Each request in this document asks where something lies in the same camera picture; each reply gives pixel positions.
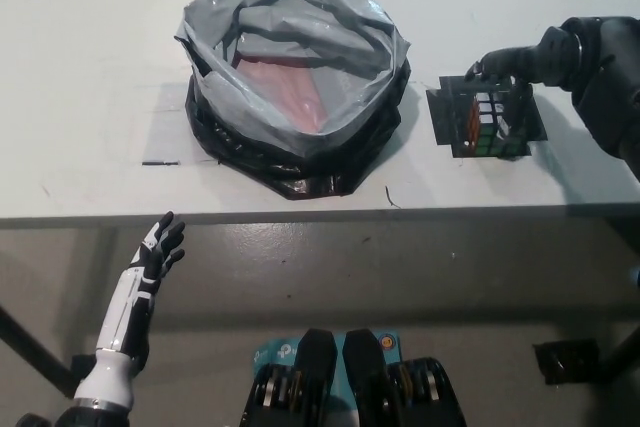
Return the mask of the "dark right robot hand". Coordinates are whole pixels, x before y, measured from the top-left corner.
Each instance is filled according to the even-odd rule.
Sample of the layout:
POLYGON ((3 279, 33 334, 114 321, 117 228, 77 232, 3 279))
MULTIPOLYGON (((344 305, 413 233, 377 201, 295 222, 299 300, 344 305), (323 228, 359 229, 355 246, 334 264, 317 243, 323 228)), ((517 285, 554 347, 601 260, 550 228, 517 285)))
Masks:
POLYGON ((466 81, 499 83, 510 79, 511 87, 496 130, 500 158, 516 158, 526 145, 533 86, 566 86, 579 71, 581 60, 582 43, 577 34, 550 27, 538 44, 489 52, 467 70, 466 81))

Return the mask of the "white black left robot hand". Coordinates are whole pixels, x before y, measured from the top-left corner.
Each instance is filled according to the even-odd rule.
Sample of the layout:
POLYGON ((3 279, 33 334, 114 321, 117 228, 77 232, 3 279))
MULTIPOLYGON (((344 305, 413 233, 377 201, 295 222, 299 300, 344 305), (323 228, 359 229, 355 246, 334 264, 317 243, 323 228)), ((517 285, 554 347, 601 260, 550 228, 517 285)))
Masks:
POLYGON ((98 337, 98 350, 133 359, 145 351, 161 283, 185 255, 181 248, 184 229, 185 223, 176 223, 169 211, 143 238, 117 282, 98 337))

